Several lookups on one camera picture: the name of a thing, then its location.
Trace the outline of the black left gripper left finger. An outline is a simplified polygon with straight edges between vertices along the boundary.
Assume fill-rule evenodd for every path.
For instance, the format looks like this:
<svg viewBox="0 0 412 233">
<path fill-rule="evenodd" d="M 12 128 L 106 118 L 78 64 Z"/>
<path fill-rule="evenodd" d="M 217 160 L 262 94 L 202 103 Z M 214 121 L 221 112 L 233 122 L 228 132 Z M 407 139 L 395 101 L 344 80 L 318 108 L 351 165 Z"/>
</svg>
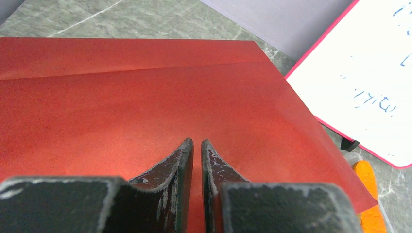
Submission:
<svg viewBox="0 0 412 233">
<path fill-rule="evenodd" d="M 16 176 L 0 185 L 3 233 L 183 233 L 193 141 L 125 180 L 116 176 Z"/>
</svg>

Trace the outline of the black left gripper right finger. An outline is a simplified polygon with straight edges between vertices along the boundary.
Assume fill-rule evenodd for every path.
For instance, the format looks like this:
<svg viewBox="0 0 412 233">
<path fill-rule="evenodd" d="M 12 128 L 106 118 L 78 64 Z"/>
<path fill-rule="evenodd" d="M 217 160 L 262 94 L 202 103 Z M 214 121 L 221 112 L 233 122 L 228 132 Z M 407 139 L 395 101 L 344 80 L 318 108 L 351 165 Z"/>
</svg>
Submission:
<svg viewBox="0 0 412 233">
<path fill-rule="evenodd" d="M 347 195 L 331 183 L 256 183 L 201 145 L 206 232 L 361 233 Z"/>
</svg>

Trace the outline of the red brown paper bag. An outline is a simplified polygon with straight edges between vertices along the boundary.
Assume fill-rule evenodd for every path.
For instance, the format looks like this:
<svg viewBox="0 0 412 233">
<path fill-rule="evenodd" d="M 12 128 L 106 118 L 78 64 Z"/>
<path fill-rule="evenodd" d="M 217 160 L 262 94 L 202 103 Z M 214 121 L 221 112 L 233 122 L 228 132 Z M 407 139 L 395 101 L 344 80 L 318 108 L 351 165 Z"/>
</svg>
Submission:
<svg viewBox="0 0 412 233">
<path fill-rule="evenodd" d="M 377 204 L 253 41 L 3 37 L 0 178 L 131 178 L 192 138 L 190 233 L 205 230 L 200 146 L 254 182 L 325 182 Z"/>
</svg>

